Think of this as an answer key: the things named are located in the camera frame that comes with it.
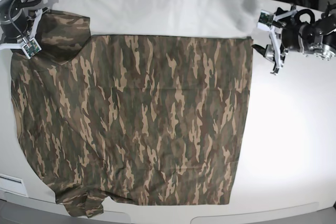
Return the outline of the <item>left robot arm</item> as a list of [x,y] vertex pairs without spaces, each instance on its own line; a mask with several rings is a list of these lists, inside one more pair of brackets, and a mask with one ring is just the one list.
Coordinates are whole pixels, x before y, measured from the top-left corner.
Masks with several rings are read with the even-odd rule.
[[310,9],[298,10],[292,4],[290,10],[280,7],[275,13],[260,12],[257,27],[269,34],[271,43],[261,47],[259,53],[274,64],[272,74],[283,68],[290,52],[304,56],[316,56],[329,61],[335,57],[335,4],[327,4],[319,19]]

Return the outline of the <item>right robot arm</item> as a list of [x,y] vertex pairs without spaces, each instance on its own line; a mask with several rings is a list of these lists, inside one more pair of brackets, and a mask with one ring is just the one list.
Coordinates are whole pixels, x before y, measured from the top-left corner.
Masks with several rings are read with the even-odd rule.
[[42,15],[49,11],[39,8],[32,14],[24,9],[35,7],[42,0],[1,0],[1,50],[22,50],[28,59],[41,51],[35,36]]

